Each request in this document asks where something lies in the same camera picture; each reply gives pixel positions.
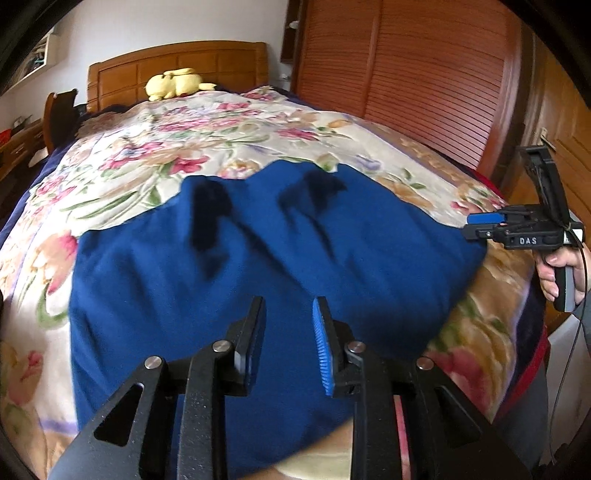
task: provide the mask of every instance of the wooden chair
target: wooden chair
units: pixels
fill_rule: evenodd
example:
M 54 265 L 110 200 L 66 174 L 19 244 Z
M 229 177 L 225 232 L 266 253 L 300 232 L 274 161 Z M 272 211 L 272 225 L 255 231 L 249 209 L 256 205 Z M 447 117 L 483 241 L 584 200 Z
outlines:
M 64 143 L 72 134 L 78 120 L 78 111 L 74 108 L 74 100 L 78 90 L 56 94 L 51 92 L 45 102 L 43 115 L 43 140 L 47 152 L 51 153 Z

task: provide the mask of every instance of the stuffed animal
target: stuffed animal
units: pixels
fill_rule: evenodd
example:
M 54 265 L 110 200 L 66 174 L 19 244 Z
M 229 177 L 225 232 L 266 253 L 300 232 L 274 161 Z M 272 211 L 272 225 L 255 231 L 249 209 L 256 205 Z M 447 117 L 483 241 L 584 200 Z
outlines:
M 202 83 L 201 75 L 193 69 L 169 70 L 155 75 L 146 83 L 150 102 L 192 95 L 199 90 L 214 90 L 214 83 Z

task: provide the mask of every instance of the wardrobe door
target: wardrobe door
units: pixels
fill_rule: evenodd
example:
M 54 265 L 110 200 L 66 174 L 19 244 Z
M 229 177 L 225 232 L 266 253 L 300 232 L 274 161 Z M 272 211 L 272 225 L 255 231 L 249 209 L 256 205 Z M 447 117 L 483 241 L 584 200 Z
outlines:
M 498 0 L 383 0 L 365 118 L 476 167 L 499 105 Z
M 309 0 L 295 86 L 302 100 L 318 109 L 363 116 L 380 4 Z

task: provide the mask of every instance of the white wall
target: white wall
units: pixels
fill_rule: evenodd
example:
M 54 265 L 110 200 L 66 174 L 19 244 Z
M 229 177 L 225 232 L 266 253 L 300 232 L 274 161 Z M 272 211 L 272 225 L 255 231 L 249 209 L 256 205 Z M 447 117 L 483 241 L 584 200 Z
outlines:
M 59 62 L 0 97 L 0 129 L 17 116 L 40 118 L 47 95 L 78 89 L 86 102 L 88 67 L 130 51 L 193 40 L 263 41 L 269 81 L 279 84 L 288 0 L 84 0 L 57 26 Z
M 0 97 L 0 132 L 12 127 L 12 120 L 18 115 L 12 114 L 12 102 L 3 102 L 4 97 Z

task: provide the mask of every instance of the wooden door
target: wooden door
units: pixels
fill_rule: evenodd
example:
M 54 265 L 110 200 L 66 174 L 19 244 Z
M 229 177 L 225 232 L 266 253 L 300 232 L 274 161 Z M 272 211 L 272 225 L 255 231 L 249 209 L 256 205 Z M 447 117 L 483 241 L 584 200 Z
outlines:
M 381 0 L 311 0 L 295 92 L 323 110 L 363 116 Z
M 528 105 L 524 145 L 538 144 L 543 128 L 555 147 L 551 151 L 564 185 L 570 209 L 587 227 L 591 245 L 591 111 L 556 58 L 536 40 L 534 85 Z M 510 203 L 537 203 L 538 197 L 520 160 L 513 165 L 504 193 Z M 564 314 L 548 307 L 546 323 L 552 330 Z
M 306 4 L 294 83 L 302 100 L 392 127 L 496 181 L 531 73 L 509 9 L 498 0 Z

